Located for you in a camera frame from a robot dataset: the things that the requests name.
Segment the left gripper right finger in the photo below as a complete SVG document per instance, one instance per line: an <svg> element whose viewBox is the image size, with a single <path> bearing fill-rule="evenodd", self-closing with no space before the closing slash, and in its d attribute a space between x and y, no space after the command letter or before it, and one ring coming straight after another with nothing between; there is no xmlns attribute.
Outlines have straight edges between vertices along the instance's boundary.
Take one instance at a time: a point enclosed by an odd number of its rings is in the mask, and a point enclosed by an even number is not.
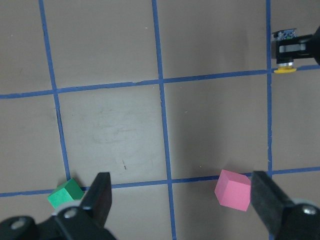
<svg viewBox="0 0 320 240"><path fill-rule="evenodd" d="M270 234L280 232L285 215L295 206L264 171L252 172L250 202Z"/></svg>

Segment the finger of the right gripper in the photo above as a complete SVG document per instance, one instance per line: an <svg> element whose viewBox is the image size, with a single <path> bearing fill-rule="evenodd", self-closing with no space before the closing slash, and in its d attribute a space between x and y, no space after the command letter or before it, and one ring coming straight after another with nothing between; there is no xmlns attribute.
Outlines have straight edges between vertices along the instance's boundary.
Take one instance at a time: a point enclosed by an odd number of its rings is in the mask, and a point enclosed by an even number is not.
<svg viewBox="0 0 320 240"><path fill-rule="evenodd" d="M293 52L293 61L314 59L320 65L320 27L313 34L297 35L294 42L299 44L299 47L297 51Z"/></svg>

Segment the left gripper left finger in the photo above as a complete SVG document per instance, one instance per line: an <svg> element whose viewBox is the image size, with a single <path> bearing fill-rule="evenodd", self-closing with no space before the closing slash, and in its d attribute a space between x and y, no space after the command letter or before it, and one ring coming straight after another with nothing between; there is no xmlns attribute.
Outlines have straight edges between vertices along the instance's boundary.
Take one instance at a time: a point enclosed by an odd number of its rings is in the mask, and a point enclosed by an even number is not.
<svg viewBox="0 0 320 240"><path fill-rule="evenodd" d="M100 227L104 227L112 206L112 183L109 172L99 172L80 203Z"/></svg>

